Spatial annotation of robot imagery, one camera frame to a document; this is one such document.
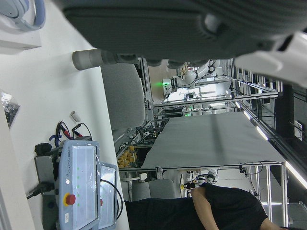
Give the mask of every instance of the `plastic bag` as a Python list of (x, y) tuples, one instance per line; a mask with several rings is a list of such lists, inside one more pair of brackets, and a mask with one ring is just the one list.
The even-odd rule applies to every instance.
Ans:
[(19, 109), (19, 105), (16, 100), (12, 97), (12, 95), (4, 92), (0, 89), (1, 92), (1, 102), (4, 108), (6, 120), (8, 122), (9, 128), (11, 127), (13, 120), (17, 114)]

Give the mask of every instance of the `fluorescent light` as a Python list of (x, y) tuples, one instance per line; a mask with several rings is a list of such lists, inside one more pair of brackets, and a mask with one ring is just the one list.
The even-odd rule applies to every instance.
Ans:
[(241, 108), (241, 106), (240, 106), (240, 104), (238, 103), (238, 102), (236, 102), (236, 106), (240, 109)]
[(249, 114), (248, 114), (247, 112), (243, 111), (243, 113), (244, 113), (244, 115), (248, 118), (248, 120), (251, 119), (250, 116), (249, 116)]
[[(268, 205), (268, 202), (261, 202), (261, 203), (262, 203), (262, 205), (264, 205), (264, 206), (267, 206), (267, 205)], [(282, 203), (280, 203), (280, 202), (272, 202), (271, 205), (282, 205)]]
[(286, 161), (286, 167), (292, 172), (292, 174), (299, 180), (299, 182), (307, 189), (307, 181), (298, 173), (289, 162)]
[(264, 132), (258, 126), (256, 127), (256, 129), (265, 140), (268, 140), (268, 137), (264, 134)]

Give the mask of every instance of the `black t-shirt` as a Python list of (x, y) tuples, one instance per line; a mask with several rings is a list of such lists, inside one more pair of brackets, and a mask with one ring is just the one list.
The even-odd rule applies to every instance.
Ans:
[[(259, 230), (267, 218), (260, 202), (241, 189), (204, 183), (219, 230)], [(130, 230), (204, 230), (192, 198), (126, 202)]]

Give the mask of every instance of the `person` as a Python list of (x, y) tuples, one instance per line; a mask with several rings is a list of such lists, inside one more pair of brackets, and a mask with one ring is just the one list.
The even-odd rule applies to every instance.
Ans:
[(251, 193), (203, 183), (192, 198), (125, 201), (130, 230), (284, 230)]

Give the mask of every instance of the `small white cylinder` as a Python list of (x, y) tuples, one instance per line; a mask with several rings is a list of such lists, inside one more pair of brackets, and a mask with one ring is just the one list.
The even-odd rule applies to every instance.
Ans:
[(81, 119), (80, 119), (79, 115), (76, 113), (76, 111), (71, 112), (71, 117), (75, 120), (75, 122), (81, 121)]

